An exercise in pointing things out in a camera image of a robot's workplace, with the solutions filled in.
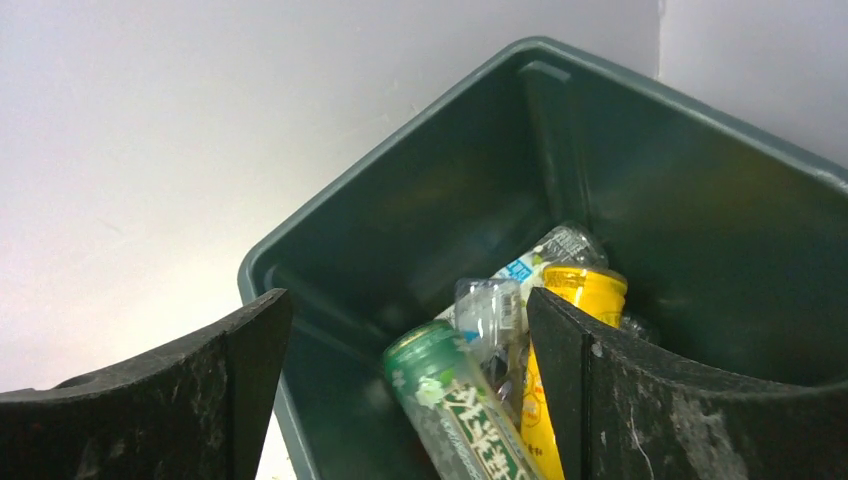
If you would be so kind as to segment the clear purple label bottle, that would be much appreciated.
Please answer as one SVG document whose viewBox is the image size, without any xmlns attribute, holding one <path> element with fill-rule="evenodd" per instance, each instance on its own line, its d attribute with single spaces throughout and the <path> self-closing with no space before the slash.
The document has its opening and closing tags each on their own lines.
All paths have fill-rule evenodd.
<svg viewBox="0 0 848 480">
<path fill-rule="evenodd" d="M 521 287 L 505 278 L 463 278 L 455 286 L 454 324 L 497 399 L 517 414 L 526 343 Z"/>
</svg>

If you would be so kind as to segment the green tinted tea bottle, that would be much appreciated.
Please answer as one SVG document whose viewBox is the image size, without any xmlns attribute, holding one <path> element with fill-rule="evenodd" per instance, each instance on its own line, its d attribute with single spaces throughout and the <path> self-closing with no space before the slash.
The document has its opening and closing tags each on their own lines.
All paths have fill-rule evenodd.
<svg viewBox="0 0 848 480">
<path fill-rule="evenodd" d="M 383 353 L 385 376 L 442 479 L 541 479 L 470 346 L 447 321 Z"/>
</svg>

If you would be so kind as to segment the yellow drink bottle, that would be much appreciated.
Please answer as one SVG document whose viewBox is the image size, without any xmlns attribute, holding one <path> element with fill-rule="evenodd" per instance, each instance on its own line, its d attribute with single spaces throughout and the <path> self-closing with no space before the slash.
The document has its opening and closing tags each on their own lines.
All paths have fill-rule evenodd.
<svg viewBox="0 0 848 480">
<path fill-rule="evenodd" d="M 589 476 L 586 326 L 619 327 L 627 290 L 627 280 L 612 270 L 567 264 L 546 266 L 542 285 L 531 290 L 520 434 L 547 479 Z"/>
</svg>

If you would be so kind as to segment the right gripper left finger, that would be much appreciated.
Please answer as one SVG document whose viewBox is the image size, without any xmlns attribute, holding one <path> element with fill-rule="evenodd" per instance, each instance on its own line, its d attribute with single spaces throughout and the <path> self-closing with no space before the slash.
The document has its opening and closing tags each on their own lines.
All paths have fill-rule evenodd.
<svg viewBox="0 0 848 480">
<path fill-rule="evenodd" d="M 274 289 L 130 359 L 3 393 L 2 477 L 254 478 L 292 319 Z"/>
</svg>

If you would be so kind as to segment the white blue label bottle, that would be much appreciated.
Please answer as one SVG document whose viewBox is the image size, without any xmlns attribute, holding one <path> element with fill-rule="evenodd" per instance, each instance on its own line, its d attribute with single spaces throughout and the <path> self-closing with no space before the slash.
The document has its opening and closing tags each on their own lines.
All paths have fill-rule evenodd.
<svg viewBox="0 0 848 480">
<path fill-rule="evenodd" d="M 542 287 L 542 272 L 553 264 L 569 266 L 609 267 L 607 255 L 600 244 L 582 225 L 566 222 L 557 225 L 541 237 L 529 250 L 498 269 L 488 280 L 515 280 L 521 288 L 519 328 L 528 330 L 526 302 L 533 287 Z"/>
</svg>

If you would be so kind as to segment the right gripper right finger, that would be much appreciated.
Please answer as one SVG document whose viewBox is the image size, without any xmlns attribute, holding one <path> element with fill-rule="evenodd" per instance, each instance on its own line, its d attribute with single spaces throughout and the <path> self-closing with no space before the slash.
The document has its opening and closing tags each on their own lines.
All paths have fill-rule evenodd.
<svg viewBox="0 0 848 480">
<path fill-rule="evenodd" d="M 845 383 L 755 379 L 602 323 L 586 328 L 586 479 L 846 477 Z"/>
</svg>

